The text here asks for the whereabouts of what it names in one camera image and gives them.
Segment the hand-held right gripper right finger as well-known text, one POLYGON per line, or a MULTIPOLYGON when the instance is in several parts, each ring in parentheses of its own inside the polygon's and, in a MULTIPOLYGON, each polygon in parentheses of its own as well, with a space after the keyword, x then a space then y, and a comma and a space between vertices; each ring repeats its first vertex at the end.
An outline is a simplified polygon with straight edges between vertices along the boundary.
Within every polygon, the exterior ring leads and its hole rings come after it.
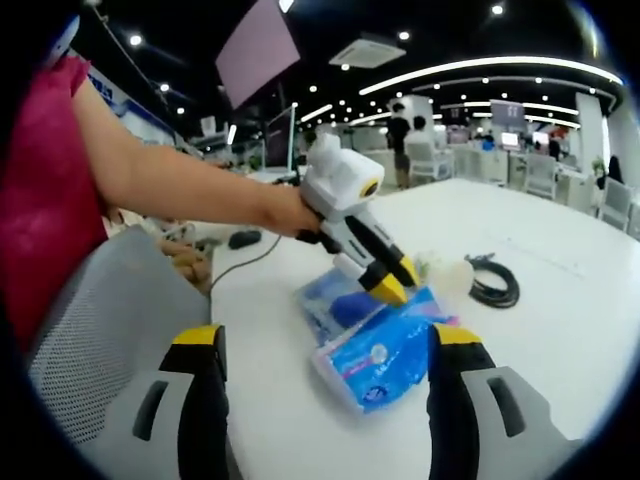
POLYGON ((544 396, 464 328, 431 326, 428 381, 432 479, 548 479, 581 446, 553 424, 544 396))

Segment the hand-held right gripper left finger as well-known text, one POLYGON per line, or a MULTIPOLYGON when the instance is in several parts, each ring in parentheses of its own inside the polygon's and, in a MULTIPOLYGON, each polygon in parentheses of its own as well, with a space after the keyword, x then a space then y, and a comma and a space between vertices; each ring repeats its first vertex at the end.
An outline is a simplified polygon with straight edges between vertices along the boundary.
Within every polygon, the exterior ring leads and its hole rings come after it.
POLYGON ((108 479, 228 479, 226 332, 174 338, 158 369, 137 374, 106 411, 99 468, 108 479))

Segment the person's left hand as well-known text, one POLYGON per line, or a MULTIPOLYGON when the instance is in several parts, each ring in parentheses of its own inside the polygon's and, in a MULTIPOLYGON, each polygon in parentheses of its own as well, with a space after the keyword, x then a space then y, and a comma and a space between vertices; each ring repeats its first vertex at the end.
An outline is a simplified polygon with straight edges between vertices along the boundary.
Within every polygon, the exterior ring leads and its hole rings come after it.
POLYGON ((293 238, 320 230, 318 216, 305 203, 298 187, 267 185, 259 207, 259 225, 274 233, 293 238))

